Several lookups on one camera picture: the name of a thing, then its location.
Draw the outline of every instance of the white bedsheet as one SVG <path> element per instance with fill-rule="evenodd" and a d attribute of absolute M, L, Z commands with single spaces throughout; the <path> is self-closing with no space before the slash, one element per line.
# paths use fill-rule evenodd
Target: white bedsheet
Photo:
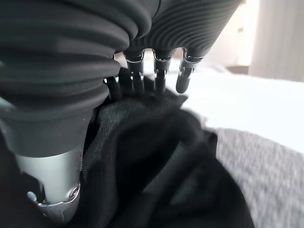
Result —
<path fill-rule="evenodd" d="M 172 91 L 178 65 L 173 60 L 167 75 Z M 234 75 L 203 62 L 185 94 L 182 108 L 206 117 L 208 127 L 248 131 L 304 153 L 304 83 Z"/>

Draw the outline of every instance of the robotic hand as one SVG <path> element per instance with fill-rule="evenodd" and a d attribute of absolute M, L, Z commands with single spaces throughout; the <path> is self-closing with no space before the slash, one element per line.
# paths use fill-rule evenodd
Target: robotic hand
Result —
<path fill-rule="evenodd" d="M 121 98 L 122 52 L 133 90 L 144 93 L 143 56 L 154 51 L 154 88 L 176 48 L 176 84 L 208 53 L 240 0 L 4 0 L 0 2 L 0 128 L 21 172 L 37 179 L 28 198 L 67 223 L 79 201 L 83 144 L 92 110 Z"/>

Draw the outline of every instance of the black cloth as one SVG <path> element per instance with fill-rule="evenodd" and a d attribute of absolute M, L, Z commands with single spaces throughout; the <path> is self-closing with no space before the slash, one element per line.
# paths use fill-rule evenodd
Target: black cloth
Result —
<path fill-rule="evenodd" d="M 106 101 L 89 127 L 79 209 L 67 226 L 254 227 L 242 192 L 216 159 L 217 136 L 180 110 L 185 97 L 156 95 L 150 80 L 135 95 L 124 69 L 120 81 L 124 99 Z M 56 227 L 26 199 L 12 156 L 1 157 L 0 227 Z"/>

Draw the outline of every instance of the gray blanket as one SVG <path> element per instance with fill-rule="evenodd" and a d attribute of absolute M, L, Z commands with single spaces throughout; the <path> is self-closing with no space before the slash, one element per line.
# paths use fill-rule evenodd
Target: gray blanket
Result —
<path fill-rule="evenodd" d="M 243 191 L 256 228 L 304 228 L 303 154 L 251 133 L 215 131 L 217 157 Z"/>

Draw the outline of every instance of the black fabric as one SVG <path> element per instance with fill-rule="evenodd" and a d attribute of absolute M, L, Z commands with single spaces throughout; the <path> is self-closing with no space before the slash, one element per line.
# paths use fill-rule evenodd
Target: black fabric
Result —
<path fill-rule="evenodd" d="M 146 93 L 134 95 L 124 69 L 120 82 L 124 99 L 104 103 L 89 128 L 80 205 L 67 226 L 254 227 L 239 187 L 216 159 L 217 136 L 180 110 L 185 97 L 155 95 L 149 80 Z M 21 194 L 18 170 L 8 161 L 0 173 L 0 226 L 56 227 Z M 13 180 L 4 174 L 12 168 Z"/>

